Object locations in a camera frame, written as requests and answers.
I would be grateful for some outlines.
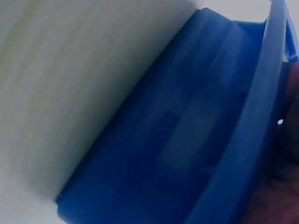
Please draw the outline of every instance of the white roll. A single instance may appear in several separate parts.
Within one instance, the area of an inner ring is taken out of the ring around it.
[[[39,201],[55,199],[200,2],[1,1],[0,201],[27,195],[0,203],[0,223],[33,223],[28,209],[47,210]]]

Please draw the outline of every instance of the finger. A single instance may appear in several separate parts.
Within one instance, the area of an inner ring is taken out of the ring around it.
[[[299,162],[299,62],[290,65],[284,108],[284,121],[279,133],[280,148]]]
[[[286,114],[290,108],[291,102],[294,99],[294,96],[296,95],[298,88],[299,88],[299,62],[295,62],[290,65],[284,106],[282,109],[280,119],[284,119],[286,117]]]

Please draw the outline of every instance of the blue plastic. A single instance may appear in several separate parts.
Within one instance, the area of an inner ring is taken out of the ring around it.
[[[276,18],[273,10],[284,7],[272,0],[267,25],[255,26],[195,12],[65,186],[60,217],[70,224],[238,223],[280,111],[287,13]]]

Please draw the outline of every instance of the transparent blue plastic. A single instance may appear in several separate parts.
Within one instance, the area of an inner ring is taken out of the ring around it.
[[[283,0],[265,23],[198,10],[57,199],[76,224],[233,224],[269,154],[297,38]]]

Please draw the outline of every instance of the white cylinder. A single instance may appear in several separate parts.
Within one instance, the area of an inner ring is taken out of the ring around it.
[[[55,199],[200,2],[1,1],[0,223],[56,215],[41,201]]]

